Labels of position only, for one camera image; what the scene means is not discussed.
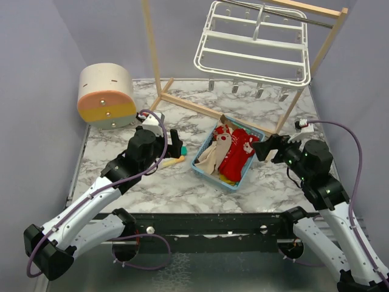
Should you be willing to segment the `red beige reindeer sock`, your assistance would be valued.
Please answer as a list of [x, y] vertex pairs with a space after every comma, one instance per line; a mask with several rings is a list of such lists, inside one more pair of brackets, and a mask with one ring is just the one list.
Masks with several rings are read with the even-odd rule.
[[225, 124], [222, 124], [213, 130], [213, 137], [215, 138], [215, 141], [218, 143], [217, 151], [216, 151], [216, 167], [215, 167], [215, 170], [218, 170], [219, 166], [222, 164], [227, 153], [229, 152], [229, 149], [232, 144], [232, 137], [229, 132], [228, 126]]

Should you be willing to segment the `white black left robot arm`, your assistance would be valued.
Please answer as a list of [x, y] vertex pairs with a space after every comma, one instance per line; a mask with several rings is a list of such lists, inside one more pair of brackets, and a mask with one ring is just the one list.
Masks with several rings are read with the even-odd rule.
[[31, 224], [23, 233], [27, 276], [61, 277], [85, 252], [106, 241], [135, 240], [142, 234], [136, 219], [123, 208], [113, 210], [99, 223], [91, 220], [107, 205], [158, 168], [164, 158], [179, 158], [183, 142], [177, 130], [136, 128], [126, 150], [108, 162], [92, 186], [69, 207], [42, 226]]

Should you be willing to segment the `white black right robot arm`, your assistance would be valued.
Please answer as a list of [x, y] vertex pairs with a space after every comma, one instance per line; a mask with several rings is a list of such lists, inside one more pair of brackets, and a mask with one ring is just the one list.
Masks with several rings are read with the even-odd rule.
[[264, 142], [254, 142], [252, 148], [259, 161], [274, 150], [272, 163], [284, 163], [296, 174], [305, 198], [335, 240], [331, 241], [302, 207], [283, 212], [280, 233], [287, 238], [297, 236], [308, 246], [329, 269], [338, 291], [388, 291], [388, 268], [361, 231], [341, 182], [330, 173], [333, 157], [327, 144], [316, 139], [302, 144], [273, 134]]

